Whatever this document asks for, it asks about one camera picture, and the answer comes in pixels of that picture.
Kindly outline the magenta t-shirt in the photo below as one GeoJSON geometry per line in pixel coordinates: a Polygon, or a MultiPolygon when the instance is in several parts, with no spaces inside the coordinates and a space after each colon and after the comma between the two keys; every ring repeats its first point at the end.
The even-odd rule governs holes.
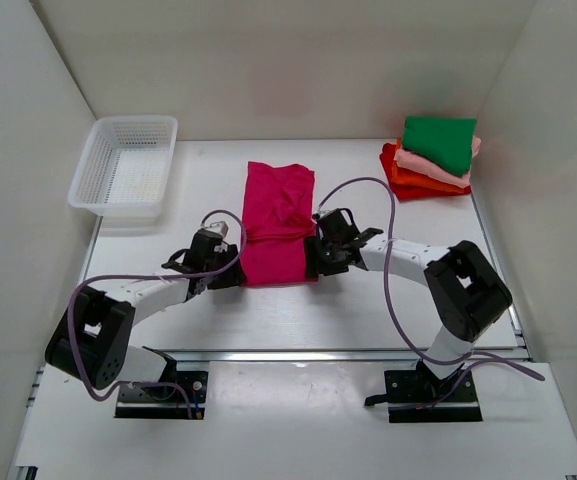
{"type": "Polygon", "coordinates": [[[315,233],[314,187],[315,172],[303,165],[248,164],[242,211],[247,244],[241,257],[247,287],[309,281],[304,240],[315,233]]]}

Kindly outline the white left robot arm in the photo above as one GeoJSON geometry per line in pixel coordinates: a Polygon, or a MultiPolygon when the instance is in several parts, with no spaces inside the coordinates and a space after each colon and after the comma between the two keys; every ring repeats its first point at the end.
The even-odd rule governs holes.
{"type": "Polygon", "coordinates": [[[200,228],[189,248],[175,252],[160,271],[144,279],[104,275],[103,281],[120,283],[109,292],[94,288],[94,280],[81,287],[48,342],[47,364],[79,379],[93,392],[135,382],[153,397],[171,395],[177,385],[172,359],[153,349],[131,347],[131,331],[206,290],[244,282],[238,248],[225,241],[227,232],[224,221],[200,228]]]}

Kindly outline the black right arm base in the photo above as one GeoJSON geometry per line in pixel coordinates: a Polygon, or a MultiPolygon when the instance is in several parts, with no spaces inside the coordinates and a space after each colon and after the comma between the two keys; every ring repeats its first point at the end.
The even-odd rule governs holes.
{"type": "Polygon", "coordinates": [[[437,379],[418,362],[413,369],[384,372],[385,391],[364,399],[367,408],[385,404],[391,424],[474,423],[483,415],[473,375],[465,367],[437,379]]]}

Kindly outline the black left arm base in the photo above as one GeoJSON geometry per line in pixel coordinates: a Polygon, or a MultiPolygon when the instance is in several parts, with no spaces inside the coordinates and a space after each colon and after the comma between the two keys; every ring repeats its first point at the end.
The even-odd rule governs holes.
{"type": "Polygon", "coordinates": [[[117,378],[118,419],[201,420],[205,416],[209,369],[184,363],[150,348],[130,348],[117,378]]]}

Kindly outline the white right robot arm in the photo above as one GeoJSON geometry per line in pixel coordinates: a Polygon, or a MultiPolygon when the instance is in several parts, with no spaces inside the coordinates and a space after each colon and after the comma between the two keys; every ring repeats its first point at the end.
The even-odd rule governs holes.
{"type": "Polygon", "coordinates": [[[419,363],[417,391],[439,400],[476,342],[512,305],[510,290],[479,247],[463,240],[432,246],[390,238],[378,228],[358,229],[349,209],[313,215],[315,234],[304,240],[306,276],[346,273],[355,267],[426,287],[441,328],[419,363]]]}

